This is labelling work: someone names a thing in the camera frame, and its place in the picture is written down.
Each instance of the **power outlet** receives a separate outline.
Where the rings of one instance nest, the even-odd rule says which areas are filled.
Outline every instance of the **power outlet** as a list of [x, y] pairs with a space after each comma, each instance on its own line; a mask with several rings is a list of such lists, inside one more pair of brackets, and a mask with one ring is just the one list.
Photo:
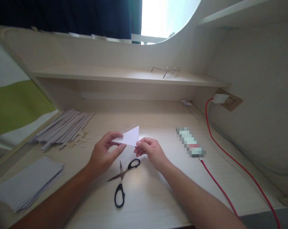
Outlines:
[[229, 95], [229, 97], [227, 98], [227, 100], [220, 104], [222, 105], [224, 108], [226, 108], [227, 110], [229, 111], [232, 111], [234, 110], [238, 105], [240, 105], [243, 100], [235, 95], [232, 95], [231, 93], [219, 88], [217, 91], [216, 91], [216, 94], [227, 94]]

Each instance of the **hand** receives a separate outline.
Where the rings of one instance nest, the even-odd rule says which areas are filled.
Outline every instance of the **hand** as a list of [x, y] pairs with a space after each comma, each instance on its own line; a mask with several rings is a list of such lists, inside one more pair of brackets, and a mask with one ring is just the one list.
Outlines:
[[159, 142], [152, 138], [142, 138], [138, 141], [134, 153], [137, 154], [137, 157], [147, 154], [150, 162], [157, 170], [160, 170], [162, 164], [169, 162]]
[[[112, 165], [115, 159], [126, 148], [126, 144], [112, 142], [117, 137], [123, 137], [120, 132], [108, 132], [99, 142], [96, 143], [91, 158], [87, 164], [89, 170], [98, 172], [98, 175], [104, 173]], [[117, 145], [112, 152], [108, 152], [111, 146]]]

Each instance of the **scissors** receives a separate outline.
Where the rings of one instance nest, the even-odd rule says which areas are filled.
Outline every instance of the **scissors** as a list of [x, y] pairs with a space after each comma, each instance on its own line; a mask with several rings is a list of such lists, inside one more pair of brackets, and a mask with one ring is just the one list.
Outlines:
[[[132, 166], [131, 164], [132, 164], [132, 162], [134, 162], [134, 161], [137, 161], [138, 164]], [[123, 184], [122, 184], [122, 182], [123, 182], [123, 179], [124, 179], [124, 176], [125, 176], [126, 172], [130, 171], [130, 170], [133, 169], [133, 168], [134, 168], [134, 169], [137, 168], [140, 164], [141, 164], [141, 161], [140, 161], [139, 159], [134, 159], [134, 160], [132, 160], [132, 161], [129, 163], [128, 168], [126, 169], [126, 171], [123, 171], [123, 167], [122, 167], [121, 160], [119, 160], [120, 174], [118, 174], [118, 175], [112, 177], [111, 179], [107, 180], [107, 182], [108, 182], [108, 181], [111, 181], [111, 180], [115, 180], [115, 179], [117, 179], [117, 178], [119, 178], [119, 177], [121, 178], [121, 181], [119, 182], [119, 185], [118, 185], [117, 188], [116, 188], [115, 196], [114, 196], [114, 203], [115, 203], [115, 206], [116, 206], [117, 208], [121, 208], [121, 207], [124, 205], [124, 203], [125, 203], [125, 193], [124, 193], [124, 190], [123, 190]], [[121, 205], [118, 205], [118, 204], [116, 203], [116, 195], [117, 195], [117, 193], [118, 193], [119, 190], [122, 191], [122, 196], [123, 196], [123, 202], [122, 202]]]

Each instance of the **white plug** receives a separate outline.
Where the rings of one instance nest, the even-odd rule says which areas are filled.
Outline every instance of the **white plug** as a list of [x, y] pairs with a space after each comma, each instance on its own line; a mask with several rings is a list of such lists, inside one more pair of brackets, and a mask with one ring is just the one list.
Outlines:
[[228, 97], [230, 97], [230, 96], [227, 94], [215, 94], [213, 96], [214, 99], [212, 100], [212, 102], [213, 103], [224, 103]]

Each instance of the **red cable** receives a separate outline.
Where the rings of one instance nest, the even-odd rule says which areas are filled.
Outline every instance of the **red cable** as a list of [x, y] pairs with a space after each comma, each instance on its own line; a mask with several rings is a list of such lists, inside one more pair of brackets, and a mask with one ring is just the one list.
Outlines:
[[215, 178], [212, 176], [212, 174], [210, 173], [210, 171], [207, 169], [207, 167], [205, 166], [204, 162], [202, 160], [200, 160], [201, 163], [203, 164], [203, 166], [205, 167], [205, 169], [207, 170], [207, 172], [209, 173], [209, 175], [211, 176], [211, 178], [214, 180], [214, 182], [216, 183], [216, 185], [218, 185], [219, 189], [223, 192], [223, 194], [226, 196], [227, 200], [229, 201], [235, 215], [238, 217], [237, 212], [232, 204], [232, 202], [230, 201], [229, 197], [226, 195], [226, 193], [224, 192], [224, 190], [222, 189], [222, 187], [218, 184], [218, 182], [215, 180]]
[[[214, 98], [209, 99], [209, 100], [207, 101], [206, 105], [205, 105], [205, 115], [206, 115], [206, 118], [207, 118], [207, 104], [208, 104], [208, 102], [209, 102], [210, 100], [213, 100], [213, 99], [214, 99]], [[254, 182], [256, 183], [256, 185], [257, 185], [257, 187], [258, 187], [258, 189], [261, 191], [261, 193], [263, 194], [263, 196], [265, 197], [267, 203], [268, 203], [269, 206], [270, 206], [270, 209], [271, 209], [271, 211], [272, 211], [272, 213], [273, 213], [273, 215], [274, 215], [274, 217], [275, 217], [275, 220], [277, 221], [277, 228], [278, 228], [278, 229], [281, 229], [280, 221], [279, 221], [279, 219], [278, 219], [278, 217], [277, 217], [277, 214], [276, 214], [274, 208], [272, 207], [271, 203], [269, 202], [268, 198], [266, 197], [264, 191], [261, 189], [261, 187], [260, 187], [259, 184], [257, 183], [257, 181], [256, 181], [256, 180], [254, 179], [254, 177], [248, 172], [248, 170], [246, 170], [240, 163], [238, 163], [234, 158], [232, 158], [223, 148], [221, 148], [221, 146], [220, 146], [220, 145], [215, 141], [215, 139], [213, 138], [212, 133], [211, 133], [211, 130], [210, 130], [210, 126], [209, 126], [209, 124], [208, 124], [208, 118], [207, 118], [207, 127], [208, 127], [208, 131], [210, 132], [211, 138], [212, 138], [213, 141], [219, 146], [219, 148], [222, 149], [222, 151], [225, 152], [226, 155], [228, 155], [228, 156], [229, 156], [233, 161], [235, 161], [240, 167], [242, 167], [243, 170], [245, 170], [245, 171], [247, 172], [247, 174], [249, 174], [249, 176], [252, 178], [252, 180], [254, 180]]]

